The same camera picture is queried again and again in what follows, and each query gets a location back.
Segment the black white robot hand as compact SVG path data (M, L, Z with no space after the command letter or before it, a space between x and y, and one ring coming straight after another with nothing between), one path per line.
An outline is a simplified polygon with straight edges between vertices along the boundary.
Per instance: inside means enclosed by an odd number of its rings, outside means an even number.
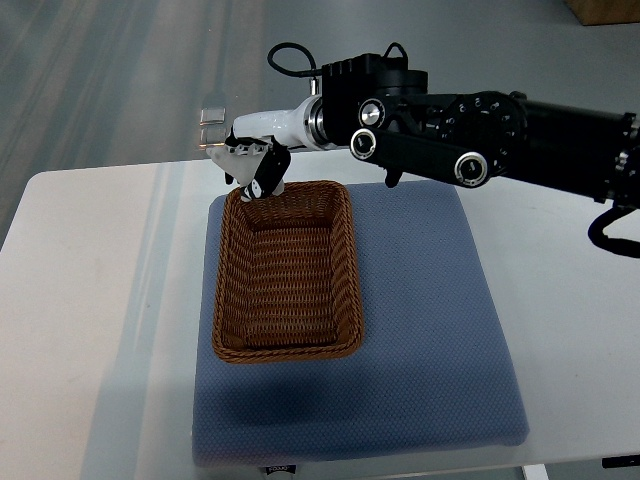
M248 114L234 120L223 145L274 146L293 149L320 150L326 141L320 135L322 99L319 95L304 100L293 110L265 111Z

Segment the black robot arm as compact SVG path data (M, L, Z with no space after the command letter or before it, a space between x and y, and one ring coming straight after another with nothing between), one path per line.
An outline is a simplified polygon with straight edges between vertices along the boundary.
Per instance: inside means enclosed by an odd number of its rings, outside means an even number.
M308 121L325 145L382 167L464 188L506 177L607 205L591 243L635 258L636 241L607 228L639 208L639 118L534 102L520 92L432 94L398 43L302 71L320 106Z

